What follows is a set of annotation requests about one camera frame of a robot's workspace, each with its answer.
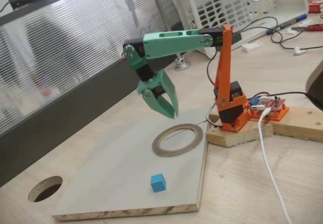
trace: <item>green robot arm segment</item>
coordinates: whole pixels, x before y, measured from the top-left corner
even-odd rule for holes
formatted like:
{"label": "green robot arm segment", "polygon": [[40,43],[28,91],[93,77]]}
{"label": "green robot arm segment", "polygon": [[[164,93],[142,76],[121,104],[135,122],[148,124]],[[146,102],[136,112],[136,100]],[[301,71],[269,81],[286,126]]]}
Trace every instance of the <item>green robot arm segment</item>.
{"label": "green robot arm segment", "polygon": [[213,38],[208,34],[200,35],[199,30],[157,32],[146,34],[143,38],[147,59],[209,47],[212,43]]}

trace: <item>blue cube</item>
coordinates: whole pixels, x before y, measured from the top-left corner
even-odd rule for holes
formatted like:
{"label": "blue cube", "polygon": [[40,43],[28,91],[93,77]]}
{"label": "blue cube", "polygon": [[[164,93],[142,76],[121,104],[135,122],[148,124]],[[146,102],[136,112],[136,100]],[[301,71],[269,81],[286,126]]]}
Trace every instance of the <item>blue cube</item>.
{"label": "blue cube", "polygon": [[151,176],[150,184],[155,193],[166,189],[166,181],[163,174]]}

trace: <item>wooden board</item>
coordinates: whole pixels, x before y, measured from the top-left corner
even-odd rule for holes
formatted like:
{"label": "wooden board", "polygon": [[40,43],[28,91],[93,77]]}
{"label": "wooden board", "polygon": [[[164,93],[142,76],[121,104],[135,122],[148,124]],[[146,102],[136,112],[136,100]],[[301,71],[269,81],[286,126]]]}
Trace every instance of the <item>wooden board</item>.
{"label": "wooden board", "polygon": [[323,141],[323,113],[317,109],[290,107],[280,122],[267,122],[274,125],[275,134]]}
{"label": "wooden board", "polygon": [[[89,154],[52,215],[55,220],[169,214],[199,210],[206,155],[207,124],[203,140],[194,149],[174,157],[160,157],[152,142],[171,126],[203,122],[208,108],[108,129]],[[194,138],[190,131],[166,138],[174,150]],[[166,190],[154,193],[150,177],[163,174]]]}
{"label": "wooden board", "polygon": [[[217,120],[217,124],[221,124],[219,118],[216,110],[210,113],[210,119]],[[226,147],[258,139],[257,122],[258,119],[251,119],[238,133],[209,129],[207,139],[210,143]],[[275,134],[323,141],[323,114],[314,108],[290,107],[280,122],[266,120],[263,122],[272,124]],[[263,135],[270,135],[267,126],[263,127]]]}
{"label": "wooden board", "polygon": [[[274,134],[274,127],[270,123],[262,124],[261,128],[264,137]],[[259,139],[258,122],[248,121],[238,133],[211,127],[206,132],[206,138],[209,143],[223,147],[232,147],[244,142],[250,142]]]}

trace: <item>pen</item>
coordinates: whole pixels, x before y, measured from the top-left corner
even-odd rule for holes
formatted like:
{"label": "pen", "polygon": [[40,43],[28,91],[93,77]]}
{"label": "pen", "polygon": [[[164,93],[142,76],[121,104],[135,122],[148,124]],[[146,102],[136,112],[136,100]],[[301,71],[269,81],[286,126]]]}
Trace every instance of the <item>pen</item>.
{"label": "pen", "polygon": [[[307,14],[304,14],[304,15],[301,15],[301,16],[298,16],[296,17],[295,19],[292,19],[292,20],[289,20],[281,25],[279,25],[276,29],[275,27],[273,29],[275,29],[276,31],[280,31],[286,27],[289,27],[291,25],[294,25],[295,23],[299,22],[299,21],[302,21],[302,20],[305,20],[307,18]],[[268,30],[267,31],[267,35],[271,35],[273,33],[272,30]]]}

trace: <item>white board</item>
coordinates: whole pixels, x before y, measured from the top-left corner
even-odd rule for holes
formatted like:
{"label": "white board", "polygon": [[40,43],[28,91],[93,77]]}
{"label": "white board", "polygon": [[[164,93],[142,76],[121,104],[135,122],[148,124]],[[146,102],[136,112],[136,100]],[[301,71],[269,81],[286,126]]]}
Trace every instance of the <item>white board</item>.
{"label": "white board", "polygon": [[[201,122],[207,110],[182,112],[175,120],[160,117],[108,129],[63,194],[52,215],[54,219],[197,211],[207,148],[207,124]],[[200,144],[179,156],[157,156],[151,147],[156,136],[185,123],[201,123]],[[194,137],[188,132],[167,139],[162,147],[174,150],[171,145],[188,145]],[[157,174],[163,174],[166,190],[154,193],[150,177]]]}

